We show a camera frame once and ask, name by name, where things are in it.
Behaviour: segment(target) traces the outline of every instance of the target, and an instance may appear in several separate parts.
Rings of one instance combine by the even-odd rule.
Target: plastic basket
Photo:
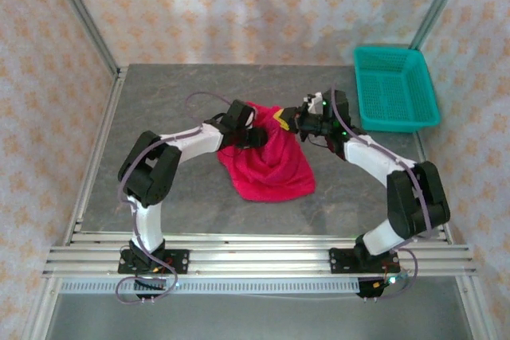
[[[415,132],[439,124],[441,116],[422,53],[358,47],[354,62],[363,129]]]

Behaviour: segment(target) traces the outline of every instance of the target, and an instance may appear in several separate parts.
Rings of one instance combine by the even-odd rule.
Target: patterned wallpaper
[[[0,338],[19,339],[111,77],[66,0],[0,0]]]
[[[84,0],[120,65],[351,64],[409,44],[432,0]]]
[[[443,122],[424,132],[510,338],[510,0],[450,0],[425,46]]]

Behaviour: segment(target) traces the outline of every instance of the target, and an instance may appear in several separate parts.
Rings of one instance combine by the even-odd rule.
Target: red cloth
[[[296,135],[273,118],[281,107],[249,104],[257,109],[253,125],[267,131],[268,142],[263,147],[226,147],[218,152],[233,187],[244,199],[260,202],[289,201],[313,193],[316,180]]]

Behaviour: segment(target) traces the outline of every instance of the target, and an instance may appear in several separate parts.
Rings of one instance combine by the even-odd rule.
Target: floor
[[[116,108],[100,168],[84,214],[84,231],[131,231],[131,216],[116,200],[117,172],[140,133],[171,134],[194,126],[185,98],[216,92],[230,100],[266,106],[298,106],[308,93],[335,83],[347,93],[353,123],[359,109],[352,67],[215,64],[131,65]],[[208,119],[225,105],[208,96],[193,99],[194,113]],[[396,153],[418,159],[414,137],[374,133]],[[183,163],[163,204],[166,233],[332,234],[356,237],[386,218],[386,191],[356,166],[327,149],[302,144],[316,177],[316,192],[294,201],[244,201],[215,154]]]

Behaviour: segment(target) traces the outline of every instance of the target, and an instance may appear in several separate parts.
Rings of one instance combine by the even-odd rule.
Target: wire
[[[326,149],[328,148],[328,146],[326,146],[326,145],[320,145],[319,143],[314,143],[314,142],[310,139],[310,136],[308,136],[308,141],[309,141],[312,145],[315,145],[316,147],[325,147]]]
[[[228,157],[228,158],[236,158],[236,157],[237,157],[240,153],[242,153],[242,151],[243,151],[243,149],[240,149],[240,148],[238,148],[238,147],[232,147],[232,148],[233,148],[233,155],[230,155],[230,154],[225,153],[225,149],[226,149],[226,148],[225,148],[225,149],[220,150],[218,153],[219,153],[219,154],[221,154],[221,155],[224,155],[224,156],[226,156],[226,157]]]
[[[120,256],[122,256],[122,251],[123,251],[124,249],[128,249],[128,248],[129,248],[129,246],[128,246],[127,244],[125,244],[124,246],[121,246],[121,247],[119,248]]]
[[[164,287],[151,286],[150,284],[142,283],[139,280],[135,280],[135,284],[137,284],[137,285],[139,285],[141,287],[144,287],[147,290],[152,290],[152,291],[163,291],[165,289]]]
[[[387,299],[396,298],[397,296],[400,296],[401,294],[403,294],[405,291],[410,290],[414,286],[414,284],[416,283],[416,278],[418,277],[418,259],[414,255],[414,252],[412,252],[408,248],[400,248],[399,251],[408,252],[411,255],[411,257],[413,258],[413,262],[414,262],[414,274],[411,277],[410,282],[408,284],[406,284],[402,289],[400,289],[399,291],[394,292],[393,294],[381,296],[381,297],[377,298],[377,300],[380,300],[380,299],[387,300]]]
[[[193,120],[195,121],[196,123],[202,123],[202,121],[197,118],[193,112],[191,111],[191,107],[190,107],[190,100],[197,96],[197,95],[208,95],[208,96],[213,96],[221,101],[223,101],[225,104],[228,104],[228,105],[231,105],[232,103],[230,101],[228,101],[225,97],[223,96],[220,96],[216,93],[212,93],[212,92],[206,92],[206,91],[200,91],[200,92],[193,92],[191,93],[187,98],[186,100],[184,101],[184,106],[186,108],[186,113],[188,114],[188,116]]]
[[[218,113],[215,117],[213,117],[212,119],[215,119],[216,121],[218,121],[218,119],[220,117],[223,117],[224,115],[226,115],[226,113],[222,112],[222,113]]]
[[[400,272],[404,271],[406,274],[408,274],[409,272],[404,268],[402,267],[399,263],[395,263],[395,262],[388,262],[388,263],[382,263],[384,264],[384,282],[387,282],[388,280],[386,279],[387,276],[388,276],[388,272],[390,270],[390,267],[391,265],[394,265],[394,266],[397,266],[397,267],[400,267]]]

